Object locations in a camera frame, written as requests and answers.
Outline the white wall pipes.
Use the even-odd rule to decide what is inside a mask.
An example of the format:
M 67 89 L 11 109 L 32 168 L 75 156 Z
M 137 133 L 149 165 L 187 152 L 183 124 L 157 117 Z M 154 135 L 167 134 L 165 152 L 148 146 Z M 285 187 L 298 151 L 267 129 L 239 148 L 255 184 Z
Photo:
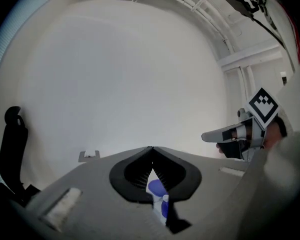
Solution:
M 254 75 L 251 66 L 238 67 L 236 71 L 239 79 L 242 106 L 244 107 L 246 101 L 249 100 L 256 91 Z

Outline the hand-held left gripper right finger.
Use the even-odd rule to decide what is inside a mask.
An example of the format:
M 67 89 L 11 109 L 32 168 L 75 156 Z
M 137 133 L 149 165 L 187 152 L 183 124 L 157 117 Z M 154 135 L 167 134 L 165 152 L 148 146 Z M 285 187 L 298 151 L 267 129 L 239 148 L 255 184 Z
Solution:
M 172 234 L 199 223 L 234 191 L 248 163 L 152 149 L 153 169 L 169 195 L 166 226 Z

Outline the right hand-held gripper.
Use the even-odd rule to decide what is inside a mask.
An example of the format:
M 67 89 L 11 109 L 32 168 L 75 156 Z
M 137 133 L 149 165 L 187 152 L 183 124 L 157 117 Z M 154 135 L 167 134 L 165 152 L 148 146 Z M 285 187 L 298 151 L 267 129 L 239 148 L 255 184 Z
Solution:
M 217 143 L 228 159 L 250 162 L 254 153 L 264 147 L 266 128 L 278 113 L 279 105 L 270 93 L 260 88 L 246 107 L 237 111 L 238 124 L 202 133 L 201 138 Z

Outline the person's right forearm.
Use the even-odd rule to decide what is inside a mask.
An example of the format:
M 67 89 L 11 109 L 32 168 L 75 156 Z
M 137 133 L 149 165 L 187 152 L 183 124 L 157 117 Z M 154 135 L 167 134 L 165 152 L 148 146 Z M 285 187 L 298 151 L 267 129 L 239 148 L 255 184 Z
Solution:
M 278 98 L 293 133 L 269 150 L 264 171 L 272 178 L 293 177 L 300 174 L 300 70 L 279 92 Z

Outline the white tissue box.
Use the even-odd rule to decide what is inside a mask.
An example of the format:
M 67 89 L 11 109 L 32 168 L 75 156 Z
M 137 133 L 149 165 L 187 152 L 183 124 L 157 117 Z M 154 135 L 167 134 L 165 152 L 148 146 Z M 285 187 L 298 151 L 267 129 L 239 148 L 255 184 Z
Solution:
M 99 158 L 100 158 L 100 153 L 98 150 L 86 150 L 80 152 L 78 162 L 86 163 L 92 160 L 97 160 Z

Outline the blue case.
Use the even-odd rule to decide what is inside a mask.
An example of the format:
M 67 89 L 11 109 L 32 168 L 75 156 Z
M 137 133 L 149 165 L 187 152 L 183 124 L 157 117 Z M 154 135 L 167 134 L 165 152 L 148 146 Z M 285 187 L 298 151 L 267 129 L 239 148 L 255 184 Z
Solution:
M 168 217 L 168 206 L 169 201 L 165 202 L 162 200 L 164 195 L 168 195 L 167 190 L 163 186 L 163 183 L 157 176 L 156 172 L 152 169 L 150 172 L 147 185 L 146 192 L 151 194 L 153 197 L 153 212 L 159 219 L 159 221 L 166 225 L 167 217 Z

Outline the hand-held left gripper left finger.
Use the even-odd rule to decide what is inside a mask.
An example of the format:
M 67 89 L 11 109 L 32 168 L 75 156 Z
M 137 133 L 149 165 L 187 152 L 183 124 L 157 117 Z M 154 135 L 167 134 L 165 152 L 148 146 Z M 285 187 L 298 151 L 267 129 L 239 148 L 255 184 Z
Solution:
M 83 163 L 27 205 L 50 236 L 164 236 L 146 192 L 152 147 Z

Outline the white ceiling pipes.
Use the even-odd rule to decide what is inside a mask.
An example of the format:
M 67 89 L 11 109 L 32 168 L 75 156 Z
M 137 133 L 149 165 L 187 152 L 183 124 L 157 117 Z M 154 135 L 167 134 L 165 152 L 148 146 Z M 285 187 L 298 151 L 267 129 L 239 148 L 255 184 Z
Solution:
M 174 0 L 190 9 L 194 14 L 205 21 L 212 30 L 217 33 L 225 43 L 230 54 L 239 51 L 237 42 L 230 25 L 222 13 L 209 0 Z

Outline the black high-back office chair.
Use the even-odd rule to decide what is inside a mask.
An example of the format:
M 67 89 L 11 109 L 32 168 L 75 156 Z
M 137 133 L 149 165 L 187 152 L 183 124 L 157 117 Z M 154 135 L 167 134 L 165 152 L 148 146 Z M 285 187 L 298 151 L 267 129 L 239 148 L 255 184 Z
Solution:
M 26 206 L 40 192 L 33 185 L 24 188 L 20 179 L 28 129 L 19 115 L 21 108 L 13 106 L 5 113 L 6 127 L 0 149 L 0 175 L 20 204 Z

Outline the person's white printed sweatshirt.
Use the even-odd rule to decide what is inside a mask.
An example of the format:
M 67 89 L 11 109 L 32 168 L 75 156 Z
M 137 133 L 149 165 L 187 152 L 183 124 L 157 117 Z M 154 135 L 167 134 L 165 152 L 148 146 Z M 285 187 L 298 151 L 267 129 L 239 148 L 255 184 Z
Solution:
M 283 0 L 225 1 L 236 12 L 266 30 L 285 50 L 292 70 L 300 70 L 300 24 Z

